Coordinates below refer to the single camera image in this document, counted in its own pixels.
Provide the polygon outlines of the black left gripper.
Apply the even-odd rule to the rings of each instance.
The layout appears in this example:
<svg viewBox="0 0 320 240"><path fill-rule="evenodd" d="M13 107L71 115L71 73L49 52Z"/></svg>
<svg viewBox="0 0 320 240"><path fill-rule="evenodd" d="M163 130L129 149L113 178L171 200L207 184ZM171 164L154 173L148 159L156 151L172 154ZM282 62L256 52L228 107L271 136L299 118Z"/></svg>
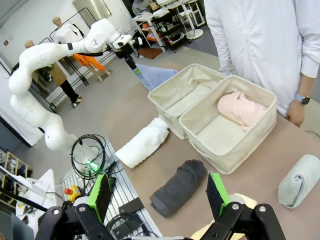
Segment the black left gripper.
<svg viewBox="0 0 320 240"><path fill-rule="evenodd" d="M134 61L131 54L134 53L134 49L131 46L123 46L120 49L115 50L115 55L119 59L124 59L130 69L136 74L139 75L140 69L137 67L136 62Z"/></svg>

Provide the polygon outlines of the person left hand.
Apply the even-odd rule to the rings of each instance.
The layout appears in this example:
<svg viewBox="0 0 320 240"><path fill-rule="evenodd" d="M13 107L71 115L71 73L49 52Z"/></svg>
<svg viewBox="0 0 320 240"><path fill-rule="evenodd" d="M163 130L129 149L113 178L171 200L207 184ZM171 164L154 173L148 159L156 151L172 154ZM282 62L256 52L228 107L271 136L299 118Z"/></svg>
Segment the person left hand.
<svg viewBox="0 0 320 240"><path fill-rule="evenodd" d="M287 120L300 127L305 119L305 106L297 99L293 100L287 110Z"/></svg>

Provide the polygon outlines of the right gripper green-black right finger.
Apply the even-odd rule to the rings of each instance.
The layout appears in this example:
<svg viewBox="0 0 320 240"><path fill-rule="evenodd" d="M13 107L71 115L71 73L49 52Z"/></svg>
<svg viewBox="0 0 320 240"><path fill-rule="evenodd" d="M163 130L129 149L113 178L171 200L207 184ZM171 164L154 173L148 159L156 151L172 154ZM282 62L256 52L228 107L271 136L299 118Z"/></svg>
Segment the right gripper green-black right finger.
<svg viewBox="0 0 320 240"><path fill-rule="evenodd" d="M257 204L254 208L231 201L219 173L209 172L206 195L214 223L202 240L230 240L243 234L248 240L284 240L285 234L271 205Z"/></svg>

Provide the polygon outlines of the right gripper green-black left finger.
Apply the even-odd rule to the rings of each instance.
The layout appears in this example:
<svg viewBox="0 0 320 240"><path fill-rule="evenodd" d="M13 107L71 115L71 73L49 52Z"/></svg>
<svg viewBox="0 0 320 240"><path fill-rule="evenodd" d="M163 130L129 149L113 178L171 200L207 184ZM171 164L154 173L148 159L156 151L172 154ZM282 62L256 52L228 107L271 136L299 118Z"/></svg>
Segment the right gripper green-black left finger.
<svg viewBox="0 0 320 240"><path fill-rule="evenodd" d="M52 206L41 216L36 240L72 240L85 235L89 240L113 240L104 225L112 191L108 176L100 174L85 203L64 210Z"/></svg>

